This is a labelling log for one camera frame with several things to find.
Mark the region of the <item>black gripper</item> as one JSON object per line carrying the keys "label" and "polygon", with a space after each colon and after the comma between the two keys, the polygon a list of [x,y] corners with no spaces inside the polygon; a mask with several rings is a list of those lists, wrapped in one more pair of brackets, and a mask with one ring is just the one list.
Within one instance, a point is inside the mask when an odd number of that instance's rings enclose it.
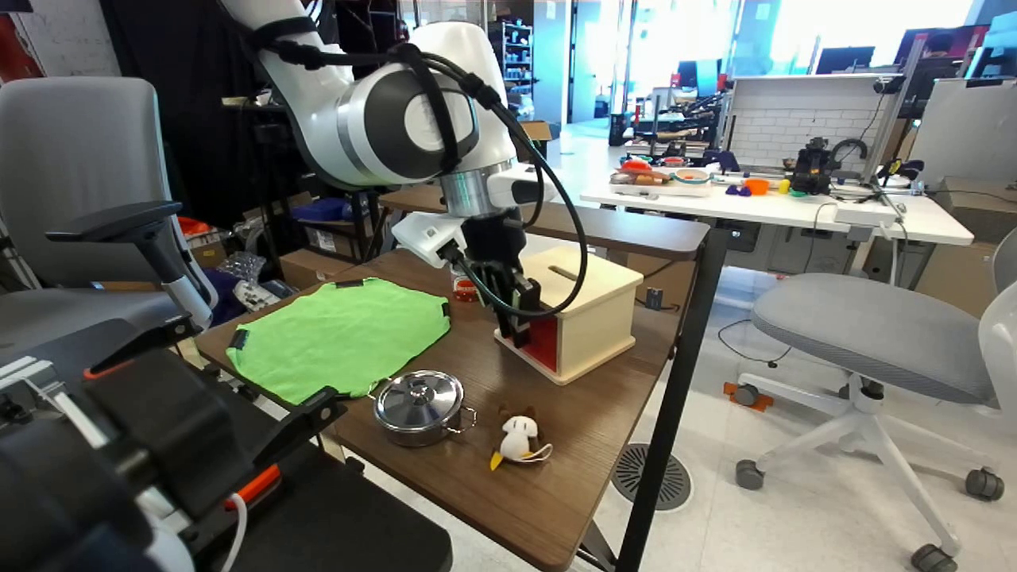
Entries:
{"label": "black gripper", "polygon": [[463,238],[473,275],[483,283],[488,294],[498,294],[505,300],[498,307],[498,334],[520,342],[520,334],[543,312],[541,283],[525,279],[520,263],[525,246],[523,220],[516,212],[469,220]]}

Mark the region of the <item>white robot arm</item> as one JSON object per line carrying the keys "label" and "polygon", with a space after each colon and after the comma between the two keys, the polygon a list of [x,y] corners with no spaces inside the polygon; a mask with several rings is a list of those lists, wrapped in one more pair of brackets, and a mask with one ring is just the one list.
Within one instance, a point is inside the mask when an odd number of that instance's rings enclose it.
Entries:
{"label": "white robot arm", "polygon": [[305,162],[347,190],[436,182],[447,210],[404,216],[395,242],[463,273],[498,334],[528,342],[548,305],[520,259],[520,205],[541,199],[548,175],[520,162],[525,134],[505,110],[488,31],[433,21],[389,50],[351,54],[323,38],[303,0],[223,0],[223,8],[251,36]]}

